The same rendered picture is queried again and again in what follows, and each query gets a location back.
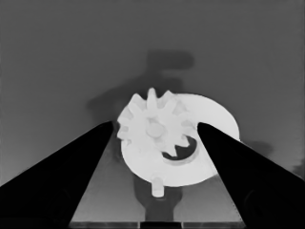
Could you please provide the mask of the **white round carrier with pins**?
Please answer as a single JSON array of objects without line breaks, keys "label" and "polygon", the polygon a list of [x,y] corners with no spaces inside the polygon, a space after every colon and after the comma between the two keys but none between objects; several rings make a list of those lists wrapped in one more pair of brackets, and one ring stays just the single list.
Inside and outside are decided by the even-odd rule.
[{"label": "white round carrier with pins", "polygon": [[121,151],[130,170],[152,185],[152,195],[161,198],[167,187],[198,184],[218,174],[198,133],[197,125],[207,123],[236,140],[240,132],[234,116],[219,103],[197,94],[178,94],[190,108],[190,129],[184,132],[188,146],[175,147],[177,156],[156,150],[140,154],[121,140]]}]

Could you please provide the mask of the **white toothed gear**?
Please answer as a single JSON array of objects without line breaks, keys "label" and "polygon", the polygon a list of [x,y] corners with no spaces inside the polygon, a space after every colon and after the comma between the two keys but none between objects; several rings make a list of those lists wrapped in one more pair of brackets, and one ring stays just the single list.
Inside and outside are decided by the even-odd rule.
[{"label": "white toothed gear", "polygon": [[188,146],[184,132],[191,120],[190,108],[181,97],[171,91],[158,97],[155,88],[149,88],[146,98],[134,94],[119,115],[117,136],[140,154],[156,150],[177,156],[177,145]]}]

